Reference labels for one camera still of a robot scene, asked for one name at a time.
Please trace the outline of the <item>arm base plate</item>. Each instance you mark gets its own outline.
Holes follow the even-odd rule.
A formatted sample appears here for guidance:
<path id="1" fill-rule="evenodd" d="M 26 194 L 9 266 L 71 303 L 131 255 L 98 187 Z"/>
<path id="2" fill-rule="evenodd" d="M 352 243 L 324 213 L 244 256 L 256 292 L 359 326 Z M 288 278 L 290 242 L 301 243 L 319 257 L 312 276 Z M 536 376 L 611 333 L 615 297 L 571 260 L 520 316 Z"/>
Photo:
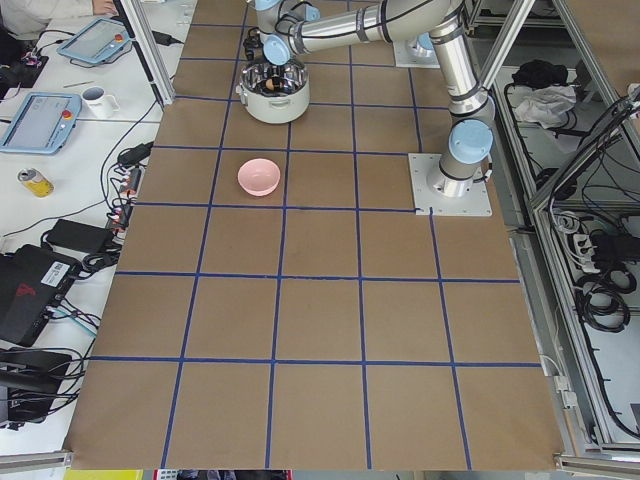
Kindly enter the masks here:
<path id="1" fill-rule="evenodd" d="M 416 215 L 491 217 L 492 208 L 481 168 L 471 178 L 454 180 L 441 171 L 440 154 L 409 153 L 408 164 Z"/>
<path id="2" fill-rule="evenodd" d="M 439 69 L 440 65 L 428 33 L 393 43 L 395 66 L 401 68 Z"/>

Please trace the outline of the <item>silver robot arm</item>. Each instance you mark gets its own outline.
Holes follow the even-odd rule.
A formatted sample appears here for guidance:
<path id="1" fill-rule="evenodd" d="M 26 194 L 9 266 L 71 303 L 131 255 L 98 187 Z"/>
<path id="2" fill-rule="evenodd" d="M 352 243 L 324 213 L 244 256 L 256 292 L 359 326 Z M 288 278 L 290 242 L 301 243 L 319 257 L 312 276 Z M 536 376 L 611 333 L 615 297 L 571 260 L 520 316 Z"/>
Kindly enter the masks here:
<path id="1" fill-rule="evenodd" d="M 263 54 L 282 66 L 300 55 L 382 41 L 388 44 L 426 35 L 433 46 L 449 97 L 452 127 L 448 146 L 427 174 L 438 195 L 461 198 L 487 157 L 493 133 L 492 107 L 474 72 L 462 21 L 462 3 L 451 0 L 380 1 L 321 16 L 303 1 L 253 1 Z"/>

